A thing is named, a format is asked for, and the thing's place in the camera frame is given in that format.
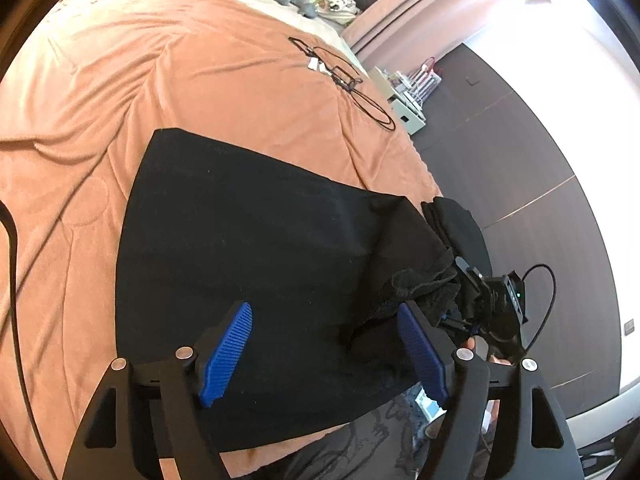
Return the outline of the person's right hand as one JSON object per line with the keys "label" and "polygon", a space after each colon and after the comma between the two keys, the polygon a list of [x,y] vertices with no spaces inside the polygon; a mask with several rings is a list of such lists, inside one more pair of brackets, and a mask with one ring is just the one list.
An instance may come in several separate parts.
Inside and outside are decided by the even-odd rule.
{"label": "person's right hand", "polygon": [[489,352],[488,343],[485,341],[484,338],[482,338],[480,336],[473,336],[473,337],[468,338],[461,345],[461,347],[474,352],[481,359],[483,359],[483,360],[485,360],[487,362],[506,365],[506,366],[510,366],[511,365],[511,362],[509,360],[500,359],[500,358],[498,358],[498,356],[495,356],[494,354],[490,353]]}

